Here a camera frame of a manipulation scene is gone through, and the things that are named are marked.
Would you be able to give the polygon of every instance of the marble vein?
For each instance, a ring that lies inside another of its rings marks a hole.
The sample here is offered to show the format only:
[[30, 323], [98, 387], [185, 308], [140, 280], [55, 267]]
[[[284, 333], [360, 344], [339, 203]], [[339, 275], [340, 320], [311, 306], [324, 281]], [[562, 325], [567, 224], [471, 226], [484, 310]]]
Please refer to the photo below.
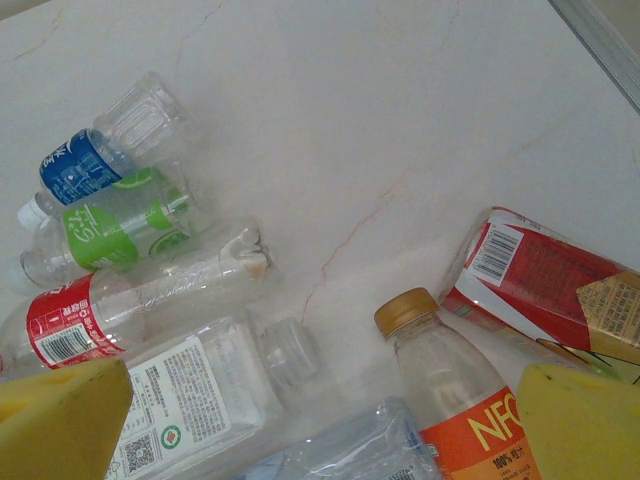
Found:
[[445, 47], [445, 45], [449, 41], [449, 38], [451, 38], [451, 32], [453, 31], [453, 23], [456, 21], [456, 19], [459, 16], [460, 16], [460, 0], [457, 0], [456, 13], [454, 13], [451, 19], [449, 20], [449, 28], [447, 29], [447, 35], [446, 37], [444, 37], [442, 44], [440, 44], [440, 46], [436, 48], [435, 52], [433, 52], [434, 55], [437, 55], [438, 53], [440, 53], [440, 51]]
[[189, 33], [187, 33], [184, 37], [180, 39], [180, 46], [178, 47], [178, 55], [176, 57], [176, 63], [173, 68], [173, 84], [174, 85], [176, 84], [176, 77], [178, 75], [178, 68], [180, 67], [180, 61], [182, 60], [182, 52], [184, 50], [185, 42], [189, 40], [191, 37], [193, 37], [198, 32], [198, 30], [200, 30], [204, 26], [204, 24], [207, 23], [207, 21], [209, 21], [209, 18], [211, 18], [216, 13], [218, 13], [221, 8], [222, 8], [222, 2], [218, 4], [218, 7], [215, 10], [212, 10], [209, 13], [205, 14], [205, 16], [202, 18], [200, 23], [196, 25], [193, 30], [191, 30]]
[[575, 119], [580, 112], [584, 111], [584, 109], [587, 108], [591, 104], [591, 101], [594, 98], [596, 98], [599, 95], [601, 95], [602, 93], [604, 93], [608, 88], [609, 88], [609, 85], [603, 85], [601, 87], [598, 87], [598, 88], [594, 89], [593, 92], [589, 93], [588, 95], [585, 95], [585, 97], [590, 98], [589, 102], [583, 101], [583, 102], [580, 102], [577, 105], [575, 105], [573, 108], [568, 110], [564, 115], [562, 115], [558, 119], [557, 122], [549, 125], [549, 127], [547, 127], [544, 130], [542, 130], [534, 138], [524, 142], [517, 149], [515, 149], [514, 151], [508, 153], [502, 159], [498, 160], [496, 162], [495, 167], [493, 167], [493, 168], [499, 168], [500, 166], [504, 165], [509, 160], [511, 160], [513, 157], [515, 157], [515, 156], [517, 156], [517, 155], [519, 155], [519, 154], [521, 154], [523, 152], [527, 152], [527, 151], [531, 150], [534, 146], [538, 145], [540, 142], [542, 142], [545, 139], [553, 136], [562, 127], [564, 127], [568, 123], [570, 123], [571, 120]]
[[[636, 112], [632, 111], [631, 115], [635, 117]], [[631, 118], [629, 114], [627, 114], [625, 118], [625, 125], [626, 125], [626, 131], [625, 131], [624, 140], [629, 145], [629, 150], [631, 151], [631, 161], [633, 162], [633, 165], [636, 167], [636, 172], [638, 176], [640, 176], [640, 158], [638, 157], [638, 147], [636, 143], [633, 141], [634, 129], [633, 129], [633, 125], [631, 124]]]
[[42, 41], [40, 41], [34, 47], [31, 47], [30, 49], [26, 50], [25, 52], [22, 52], [19, 55], [16, 55], [15, 57], [13, 57], [13, 58], [5, 60], [2, 63], [15, 62], [16, 60], [18, 60], [18, 59], [20, 59], [22, 57], [26, 57], [27, 55], [30, 55], [33, 52], [37, 51], [38, 49], [42, 48], [49, 41], [49, 39], [53, 36], [55, 31], [60, 26], [60, 20], [62, 18], [62, 14], [67, 9], [67, 7], [69, 6], [70, 3], [71, 3], [71, 0], [69, 0], [67, 3], [65, 3], [62, 7], [60, 7], [60, 10], [58, 10], [58, 13], [56, 14], [55, 18], [51, 21], [51, 27], [50, 27], [49, 33], [47, 34], [46, 37], [44, 37], [42, 39]]
[[369, 213], [368, 215], [366, 215], [365, 217], [361, 218], [355, 224], [355, 226], [349, 232], [349, 235], [347, 235], [347, 238], [342, 242], [340, 242], [340, 244], [333, 250], [333, 252], [329, 256], [329, 259], [326, 262], [324, 262], [324, 264], [322, 265], [322, 268], [320, 269], [320, 272], [322, 274], [322, 280], [320, 283], [317, 283], [316, 285], [313, 286], [313, 288], [311, 289], [311, 293], [309, 293], [309, 295], [307, 296], [307, 299], [304, 302], [304, 307], [302, 309], [302, 316], [301, 316], [300, 323], [304, 324], [307, 316], [307, 312], [309, 310], [309, 306], [311, 304], [311, 300], [315, 296], [317, 289], [322, 285], [324, 285], [325, 283], [327, 283], [327, 280], [329, 279], [328, 270], [329, 270], [329, 267], [334, 262], [334, 260], [338, 257], [338, 255], [342, 250], [344, 250], [347, 246], [351, 244], [352, 240], [356, 237], [360, 229], [364, 225], [369, 223], [371, 220], [373, 220], [376, 216], [378, 216], [378, 214], [390, 202], [392, 202], [396, 198], [396, 195], [395, 195], [396, 190], [405, 182], [407, 176], [413, 169], [414, 167], [412, 166], [405, 168], [404, 171], [402, 172], [402, 175], [400, 175], [400, 177], [396, 181], [394, 181], [391, 184], [391, 186], [389, 186], [384, 192], [380, 194], [380, 196], [378, 197], [377, 206], [375, 210]]

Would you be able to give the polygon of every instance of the water bottle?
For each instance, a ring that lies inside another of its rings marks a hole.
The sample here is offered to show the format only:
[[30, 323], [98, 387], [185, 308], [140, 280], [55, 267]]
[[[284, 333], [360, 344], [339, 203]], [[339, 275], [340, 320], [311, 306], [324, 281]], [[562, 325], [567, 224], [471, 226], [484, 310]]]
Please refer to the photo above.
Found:
[[5, 265], [7, 287], [32, 297], [100, 268], [133, 264], [210, 224], [180, 165], [160, 165], [162, 170], [146, 167], [48, 217], [31, 248]]
[[185, 158], [194, 127], [158, 74], [139, 80], [106, 113], [48, 155], [40, 165], [41, 190], [18, 212], [35, 230], [66, 205], [158, 160]]
[[222, 222], [134, 268], [105, 268], [24, 302], [0, 327], [0, 372], [20, 378], [206, 324], [184, 314], [162, 323], [162, 313], [194, 297], [211, 308], [258, 298], [272, 267], [254, 220]]
[[287, 421], [286, 390], [318, 370], [304, 328], [260, 336], [246, 311], [125, 358], [134, 398], [106, 480], [201, 479], [237, 469]]
[[394, 340], [407, 403], [444, 478], [540, 480], [513, 393], [437, 312], [429, 292], [415, 288], [380, 307], [375, 321]]
[[441, 480], [404, 401], [337, 423], [272, 455], [235, 480]]

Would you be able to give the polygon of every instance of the gold bottle cap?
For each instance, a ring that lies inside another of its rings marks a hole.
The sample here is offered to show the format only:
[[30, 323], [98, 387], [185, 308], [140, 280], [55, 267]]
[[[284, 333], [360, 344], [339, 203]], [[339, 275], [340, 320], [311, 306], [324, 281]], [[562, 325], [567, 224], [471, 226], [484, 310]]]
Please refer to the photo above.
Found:
[[373, 318], [378, 330], [387, 339], [411, 320], [437, 310], [438, 304], [426, 289], [414, 288], [389, 300], [373, 314]]

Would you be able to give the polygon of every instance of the clear plastic bottle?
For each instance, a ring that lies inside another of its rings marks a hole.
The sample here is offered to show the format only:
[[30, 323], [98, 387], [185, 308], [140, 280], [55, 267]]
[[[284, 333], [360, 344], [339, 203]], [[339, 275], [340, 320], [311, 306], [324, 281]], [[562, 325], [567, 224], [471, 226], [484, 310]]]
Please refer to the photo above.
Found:
[[[213, 310], [264, 293], [273, 264], [255, 221], [222, 222], [197, 240], [128, 271], [106, 268], [24, 302], [0, 328], [3, 376], [117, 355], [163, 333], [206, 324], [180, 316], [194, 297]], [[163, 313], [171, 307], [178, 313], [167, 321]]]
[[444, 477], [540, 480], [513, 393], [437, 311], [416, 288], [380, 307], [375, 321], [393, 338], [407, 403]]
[[318, 363], [295, 320], [254, 329], [233, 312], [127, 361], [134, 399], [106, 480], [200, 479], [237, 469], [277, 434], [279, 395]]
[[93, 128], [83, 129], [40, 165], [41, 190], [18, 212], [35, 230], [49, 215], [137, 170], [186, 158], [194, 134], [189, 114], [158, 74], [147, 73]]
[[47, 218], [31, 248], [5, 265], [6, 286], [34, 296], [100, 268], [132, 264], [205, 229], [211, 219], [180, 165], [160, 165], [162, 172], [144, 168]]
[[440, 480], [403, 400], [335, 424], [234, 480]]

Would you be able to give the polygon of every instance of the blue bottle label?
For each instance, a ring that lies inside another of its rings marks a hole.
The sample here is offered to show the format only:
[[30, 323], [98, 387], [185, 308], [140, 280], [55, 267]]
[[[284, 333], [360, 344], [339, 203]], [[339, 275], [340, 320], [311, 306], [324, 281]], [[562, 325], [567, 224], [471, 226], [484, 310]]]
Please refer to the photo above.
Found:
[[87, 132], [80, 130], [40, 165], [42, 182], [63, 205], [122, 179], [93, 148]]

